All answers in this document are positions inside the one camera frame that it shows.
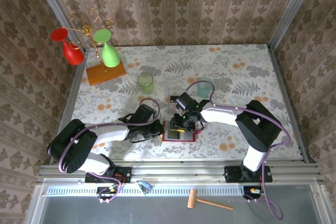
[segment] clear glass cup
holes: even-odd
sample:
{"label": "clear glass cup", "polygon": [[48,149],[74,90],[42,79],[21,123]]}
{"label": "clear glass cup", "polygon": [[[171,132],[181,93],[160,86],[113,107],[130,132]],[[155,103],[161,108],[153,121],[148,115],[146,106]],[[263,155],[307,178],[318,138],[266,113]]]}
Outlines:
{"label": "clear glass cup", "polygon": [[141,90],[144,94],[150,94],[153,92],[154,88],[154,78],[150,73],[143,73],[138,77],[137,80]]}
{"label": "clear glass cup", "polygon": [[[201,77],[198,79],[198,81],[209,81],[212,83],[212,80],[208,77]],[[197,94],[199,97],[209,98],[211,91],[212,91],[211,84],[206,83],[206,82],[199,82],[197,84]]]}

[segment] green wine glass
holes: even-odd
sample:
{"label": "green wine glass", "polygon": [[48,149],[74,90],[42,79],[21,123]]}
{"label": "green wine glass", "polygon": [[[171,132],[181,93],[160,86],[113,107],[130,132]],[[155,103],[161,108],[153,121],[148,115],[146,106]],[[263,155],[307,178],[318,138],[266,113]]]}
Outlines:
{"label": "green wine glass", "polygon": [[106,41],[112,37],[111,31],[107,29],[101,29],[94,34],[94,40],[98,43],[104,43],[101,50],[101,57],[103,58],[105,66],[114,68],[119,65],[121,59],[116,48]]}

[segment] wooden hammer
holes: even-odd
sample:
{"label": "wooden hammer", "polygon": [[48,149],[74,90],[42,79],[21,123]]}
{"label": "wooden hammer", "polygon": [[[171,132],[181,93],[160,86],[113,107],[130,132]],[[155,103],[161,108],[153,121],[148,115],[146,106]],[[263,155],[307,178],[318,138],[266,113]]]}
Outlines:
{"label": "wooden hammer", "polygon": [[195,205],[196,205],[196,201],[197,201],[197,202],[201,202],[201,203],[208,204],[208,205],[211,205],[211,206],[221,207],[221,208],[225,208],[227,210],[233,210],[233,207],[229,207],[229,206],[225,206],[225,205],[222,205],[222,204],[214,203],[214,202],[211,202],[211,201],[208,201],[208,200],[205,200],[205,199],[197,199],[196,196],[197,196],[197,190],[196,189],[191,189],[190,194],[189,194],[188,205],[187,205],[188,208],[195,209]]}

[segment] gold metal stand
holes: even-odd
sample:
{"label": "gold metal stand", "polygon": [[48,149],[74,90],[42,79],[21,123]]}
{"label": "gold metal stand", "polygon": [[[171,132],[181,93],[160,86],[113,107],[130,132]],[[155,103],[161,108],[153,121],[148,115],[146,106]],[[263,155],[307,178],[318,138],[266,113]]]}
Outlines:
{"label": "gold metal stand", "polygon": [[92,41],[92,45],[95,49],[97,59],[100,62],[100,65],[97,65],[97,66],[86,69],[89,83],[92,86],[92,85],[96,85],[96,84],[114,79],[116,77],[122,76],[122,75],[126,74],[126,71],[125,71],[125,68],[123,66],[122,61],[119,63],[118,66],[116,66],[114,68],[108,68],[108,67],[105,66],[105,64],[102,62],[102,60],[100,59],[100,56],[99,56],[99,52],[98,52],[98,48],[97,48],[97,44],[99,44],[99,43],[97,43],[92,36],[93,32],[97,32],[97,31],[102,30],[102,29],[111,28],[115,24],[115,21],[112,18],[106,18],[106,19],[103,20],[103,23],[106,25],[106,27],[100,28],[100,29],[94,29],[93,28],[94,24],[97,22],[97,20],[99,18],[99,10],[97,8],[92,8],[90,11],[88,11],[88,14],[89,14],[89,17],[95,16],[95,20],[92,24],[87,24],[84,21],[82,13],[80,13],[78,11],[74,11],[74,12],[69,13],[68,18],[70,20],[74,20],[75,18],[79,18],[80,21],[83,24],[82,28],[81,29],[73,29],[73,28],[68,28],[68,27],[64,27],[64,28],[67,29],[67,30],[73,30],[73,31],[81,32],[80,36],[78,36],[77,38],[70,41],[70,47],[72,47],[73,49],[79,49],[80,47],[82,47],[82,42],[80,41],[80,38],[83,35],[88,36]]}

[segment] floral tablecloth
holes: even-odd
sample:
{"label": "floral tablecloth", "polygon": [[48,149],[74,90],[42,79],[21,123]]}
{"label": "floral tablecloth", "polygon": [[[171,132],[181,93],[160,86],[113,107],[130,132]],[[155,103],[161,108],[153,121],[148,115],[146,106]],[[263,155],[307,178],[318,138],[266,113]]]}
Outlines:
{"label": "floral tablecloth", "polygon": [[[159,46],[117,48],[127,70],[125,76],[90,86],[84,71],[72,118],[84,123],[111,122],[134,113],[139,102],[148,97],[136,79],[148,72],[154,77],[155,98],[161,108],[160,119],[168,110],[168,90],[185,89],[200,77],[210,77],[216,87],[216,104],[242,105],[256,99],[263,103],[286,127],[292,137],[289,145],[275,149],[270,157],[302,159],[288,113],[279,89],[266,45]],[[97,65],[90,49],[87,66]],[[190,94],[198,101],[197,87]],[[280,133],[276,142],[284,141]],[[132,144],[128,141],[102,144],[93,150],[112,160],[141,159],[243,159],[248,143],[239,128],[208,124],[194,143],[162,142],[160,137]]]}

